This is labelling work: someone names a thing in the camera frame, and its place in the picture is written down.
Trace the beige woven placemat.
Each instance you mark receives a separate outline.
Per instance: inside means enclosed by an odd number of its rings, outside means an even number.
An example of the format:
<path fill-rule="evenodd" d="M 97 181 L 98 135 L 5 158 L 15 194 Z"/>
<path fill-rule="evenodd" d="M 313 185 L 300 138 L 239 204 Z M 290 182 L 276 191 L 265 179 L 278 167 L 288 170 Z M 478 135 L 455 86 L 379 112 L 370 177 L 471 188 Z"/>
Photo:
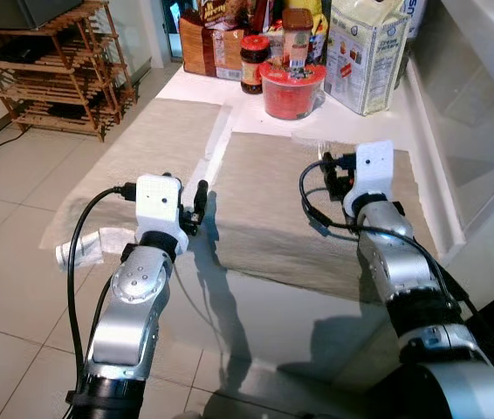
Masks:
<path fill-rule="evenodd" d="M 223 128 L 230 112 L 230 106 L 204 101 L 152 100 L 67 193 L 38 247 L 54 251 L 67 243 L 88 201 L 141 175 L 171 173 L 181 181 L 184 206 L 194 206 L 196 168 L 206 159 L 212 133 Z"/>
<path fill-rule="evenodd" d="M 315 147 L 290 137 L 233 134 L 212 188 L 216 259 L 252 277 L 379 304 L 351 232 L 323 235 L 302 209 L 298 177 L 316 160 Z"/>

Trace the red plastic tub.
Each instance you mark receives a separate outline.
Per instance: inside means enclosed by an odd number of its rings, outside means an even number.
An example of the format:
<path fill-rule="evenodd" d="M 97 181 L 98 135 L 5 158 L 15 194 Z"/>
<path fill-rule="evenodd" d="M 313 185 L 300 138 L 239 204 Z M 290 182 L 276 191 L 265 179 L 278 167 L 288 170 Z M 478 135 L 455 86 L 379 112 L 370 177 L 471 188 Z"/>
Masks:
<path fill-rule="evenodd" d="M 260 64 L 264 111 L 281 120 L 300 120 L 313 112 L 314 96 L 326 78 L 326 68 L 306 65 L 300 68 Z"/>

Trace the white rolled paper towel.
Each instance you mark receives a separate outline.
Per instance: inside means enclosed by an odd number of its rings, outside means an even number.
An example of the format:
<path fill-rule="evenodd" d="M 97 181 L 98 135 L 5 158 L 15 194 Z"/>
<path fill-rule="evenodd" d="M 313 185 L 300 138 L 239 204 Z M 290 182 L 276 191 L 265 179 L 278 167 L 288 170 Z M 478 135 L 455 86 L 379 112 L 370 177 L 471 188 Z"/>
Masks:
<path fill-rule="evenodd" d="M 58 267 L 68 272 L 74 266 L 102 264 L 106 254 L 120 255 L 127 244 L 134 243 L 135 232 L 124 228 L 100 228 L 92 234 L 55 248 Z"/>

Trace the white cream cracker box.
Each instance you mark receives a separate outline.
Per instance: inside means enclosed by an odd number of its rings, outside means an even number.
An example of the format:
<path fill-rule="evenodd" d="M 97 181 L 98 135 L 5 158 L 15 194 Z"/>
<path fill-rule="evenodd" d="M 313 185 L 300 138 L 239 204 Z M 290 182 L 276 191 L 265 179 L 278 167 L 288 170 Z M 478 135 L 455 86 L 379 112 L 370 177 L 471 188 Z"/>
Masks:
<path fill-rule="evenodd" d="M 402 0 L 330 0 L 323 89 L 361 116 L 389 108 L 410 16 Z"/>

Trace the brown cardboard food box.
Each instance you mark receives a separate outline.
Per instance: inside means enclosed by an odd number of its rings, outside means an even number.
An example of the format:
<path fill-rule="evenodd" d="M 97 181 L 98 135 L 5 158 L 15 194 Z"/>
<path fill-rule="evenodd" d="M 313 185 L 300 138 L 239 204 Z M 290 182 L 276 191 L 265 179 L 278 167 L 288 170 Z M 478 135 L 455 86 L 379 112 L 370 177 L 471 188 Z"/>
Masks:
<path fill-rule="evenodd" d="M 185 72 L 214 79 L 242 80 L 240 49 L 246 36 L 244 28 L 234 31 L 208 29 L 198 12 L 188 10 L 180 16 L 179 33 Z"/>

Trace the dark jar with red lid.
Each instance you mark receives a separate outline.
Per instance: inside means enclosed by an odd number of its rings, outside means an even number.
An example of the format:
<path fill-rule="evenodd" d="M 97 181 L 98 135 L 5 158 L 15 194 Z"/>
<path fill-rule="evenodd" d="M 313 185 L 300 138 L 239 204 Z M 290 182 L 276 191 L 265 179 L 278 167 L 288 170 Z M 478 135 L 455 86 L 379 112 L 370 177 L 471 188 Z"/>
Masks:
<path fill-rule="evenodd" d="M 262 77 L 259 66 L 270 59 L 270 40 L 263 35 L 250 35 L 242 39 L 240 44 L 242 57 L 242 85 L 246 94 L 262 94 Z"/>

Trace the wooden slatted shelf rack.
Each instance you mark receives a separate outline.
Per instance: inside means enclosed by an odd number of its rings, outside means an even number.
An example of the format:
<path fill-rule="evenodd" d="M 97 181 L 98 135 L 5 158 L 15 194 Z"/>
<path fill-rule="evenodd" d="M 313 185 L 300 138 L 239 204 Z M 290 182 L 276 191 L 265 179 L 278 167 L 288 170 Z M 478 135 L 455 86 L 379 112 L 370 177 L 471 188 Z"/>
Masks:
<path fill-rule="evenodd" d="M 138 100 L 108 0 L 83 0 L 36 29 L 0 29 L 0 100 L 19 129 L 103 141 Z"/>

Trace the brown capped sauce bottle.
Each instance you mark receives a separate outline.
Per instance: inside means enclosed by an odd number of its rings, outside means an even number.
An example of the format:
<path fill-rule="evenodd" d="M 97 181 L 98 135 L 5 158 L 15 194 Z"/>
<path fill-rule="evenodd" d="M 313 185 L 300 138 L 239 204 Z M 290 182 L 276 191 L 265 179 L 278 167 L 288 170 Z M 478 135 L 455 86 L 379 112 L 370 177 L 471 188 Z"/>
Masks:
<path fill-rule="evenodd" d="M 304 8 L 283 11 L 283 63 L 290 71 L 303 71 L 314 28 L 313 15 Z"/>

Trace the yellow snack packet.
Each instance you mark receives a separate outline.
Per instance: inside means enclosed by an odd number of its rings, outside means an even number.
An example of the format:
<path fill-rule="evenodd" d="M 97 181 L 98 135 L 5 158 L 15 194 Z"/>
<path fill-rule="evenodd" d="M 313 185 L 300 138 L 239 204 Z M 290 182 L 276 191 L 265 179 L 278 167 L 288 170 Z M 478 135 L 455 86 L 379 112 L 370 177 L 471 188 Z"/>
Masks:
<path fill-rule="evenodd" d="M 328 12 L 332 0 L 307 0 L 313 16 L 313 36 L 325 37 L 328 32 Z"/>

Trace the black appliance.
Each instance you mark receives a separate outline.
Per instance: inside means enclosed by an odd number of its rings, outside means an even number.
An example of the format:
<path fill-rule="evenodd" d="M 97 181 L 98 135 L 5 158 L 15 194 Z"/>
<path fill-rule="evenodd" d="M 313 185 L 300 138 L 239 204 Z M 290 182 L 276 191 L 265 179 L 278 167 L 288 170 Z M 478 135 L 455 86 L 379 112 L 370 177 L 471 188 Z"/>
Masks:
<path fill-rule="evenodd" d="M 81 3 L 83 0 L 0 0 L 0 29 L 36 29 Z"/>

